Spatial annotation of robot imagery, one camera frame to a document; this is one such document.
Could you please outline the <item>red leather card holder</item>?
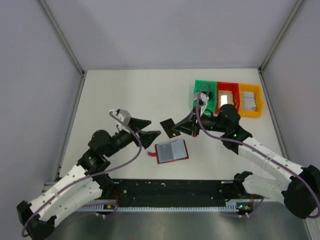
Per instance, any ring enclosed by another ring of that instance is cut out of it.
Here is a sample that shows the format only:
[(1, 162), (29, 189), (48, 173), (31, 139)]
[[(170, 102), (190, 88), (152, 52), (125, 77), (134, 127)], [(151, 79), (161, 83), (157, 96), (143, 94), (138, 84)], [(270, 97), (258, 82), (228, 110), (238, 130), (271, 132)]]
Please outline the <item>red leather card holder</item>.
[(185, 140), (175, 140), (169, 143), (156, 144), (155, 151), (148, 151), (150, 157), (156, 158), (158, 164), (171, 163), (189, 159)]

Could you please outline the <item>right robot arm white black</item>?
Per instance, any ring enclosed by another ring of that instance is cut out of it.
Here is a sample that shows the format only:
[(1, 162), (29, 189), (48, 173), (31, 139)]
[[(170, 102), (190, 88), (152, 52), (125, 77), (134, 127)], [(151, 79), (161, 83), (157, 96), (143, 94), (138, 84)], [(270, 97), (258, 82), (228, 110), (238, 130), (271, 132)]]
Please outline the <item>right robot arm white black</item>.
[(240, 119), (236, 108), (225, 104), (217, 116), (199, 116), (198, 111), (193, 109), (173, 129), (192, 137), (197, 137), (200, 131), (207, 136), (211, 131), (222, 133), (219, 140), (224, 147), (272, 176), (269, 179), (247, 171), (235, 175), (234, 180), (246, 193), (284, 204), (300, 219), (318, 218), (318, 213), (312, 213), (320, 209), (319, 169), (313, 165), (303, 167), (271, 151), (240, 126)]

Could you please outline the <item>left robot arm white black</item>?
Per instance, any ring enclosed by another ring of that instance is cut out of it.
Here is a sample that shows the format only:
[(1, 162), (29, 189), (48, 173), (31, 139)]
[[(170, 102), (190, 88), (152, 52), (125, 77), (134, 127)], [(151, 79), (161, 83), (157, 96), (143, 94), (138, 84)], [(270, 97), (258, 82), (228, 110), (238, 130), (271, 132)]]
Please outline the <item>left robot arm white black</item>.
[(159, 130), (144, 130), (152, 123), (150, 120), (128, 117), (127, 125), (123, 125), (123, 117), (116, 114), (114, 118), (118, 122), (114, 135), (97, 130), (88, 143), (88, 150), (64, 177), (37, 198), (17, 205), (24, 238), (45, 240), (77, 209), (92, 200), (109, 197), (114, 189), (108, 175), (109, 158), (131, 143), (139, 151), (147, 149), (161, 134)]

